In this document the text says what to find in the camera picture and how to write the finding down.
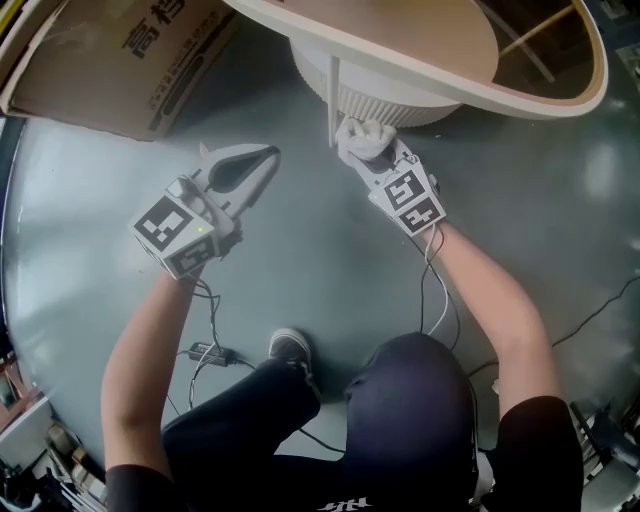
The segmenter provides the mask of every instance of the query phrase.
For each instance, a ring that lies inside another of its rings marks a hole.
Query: shirt
[[[496,449],[490,453],[494,472],[493,491],[483,498],[490,512],[562,510],[578,512],[582,496],[582,452],[566,404],[555,397],[522,402],[500,421]],[[216,484],[212,471],[206,489],[208,510],[295,510],[311,512],[412,512],[469,510],[465,482],[451,482],[460,499],[435,502],[442,489],[424,482],[420,489],[339,489],[318,485],[300,496],[292,482],[265,474],[260,481],[237,482],[237,488]],[[188,497],[164,475],[149,468],[122,465],[107,472],[110,512],[186,511]]]

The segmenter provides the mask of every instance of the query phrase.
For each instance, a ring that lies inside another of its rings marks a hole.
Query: black pants
[[[347,400],[342,460],[274,455],[320,404],[301,369],[267,361],[166,427],[176,484],[194,508],[210,510],[238,499],[264,506],[273,495],[315,500],[318,508],[382,488],[408,497],[427,482],[449,505],[472,494],[469,383],[442,344],[419,333],[385,343]]]

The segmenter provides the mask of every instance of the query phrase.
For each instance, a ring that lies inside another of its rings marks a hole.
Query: power adapter
[[[192,361],[200,361],[204,353],[209,350],[211,347],[211,343],[194,343],[191,345],[191,348],[187,351],[189,355],[189,359]],[[215,366],[222,366],[226,368],[230,364],[232,364],[233,357],[235,353],[233,350],[228,348],[213,347],[211,351],[207,354],[206,359],[203,361],[203,364],[213,364]]]

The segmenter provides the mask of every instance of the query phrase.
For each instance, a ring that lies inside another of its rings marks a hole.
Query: shoe
[[[302,368],[305,382],[321,401],[320,391],[311,373],[311,349],[304,335],[295,329],[278,329],[271,335],[269,359],[284,361],[290,366]]]

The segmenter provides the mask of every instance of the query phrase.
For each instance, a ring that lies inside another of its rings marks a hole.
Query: gray floor
[[[592,114],[554,122],[463,107],[404,141],[442,187],[450,220],[511,271],[540,307],[552,339],[638,271],[640,97],[615,56]],[[145,200],[198,165],[198,144],[275,144],[282,165],[242,221],[245,241],[204,277],[222,294],[223,345],[253,363],[279,326],[314,338],[329,402],[309,431],[344,445],[340,391],[377,345],[419,325],[421,258],[368,202],[326,143],[326,109],[298,76],[287,41],[247,23],[193,94],[170,136],[147,144],[46,120],[29,121],[16,161],[5,232],[11,336],[34,380],[99,460],[99,392],[113,345],[159,270],[126,224]],[[638,390],[640,286],[556,350],[567,396],[618,408]],[[426,283],[426,321],[442,307]],[[493,356],[460,303],[456,355],[472,369]],[[453,341],[448,315],[437,331]],[[196,300],[181,342],[209,340]],[[194,364],[178,360],[171,396],[186,410]],[[243,368],[202,372],[196,402]],[[495,368],[474,378],[481,444],[494,442]],[[174,413],[165,411],[165,420]],[[335,454],[294,435],[287,453]]]

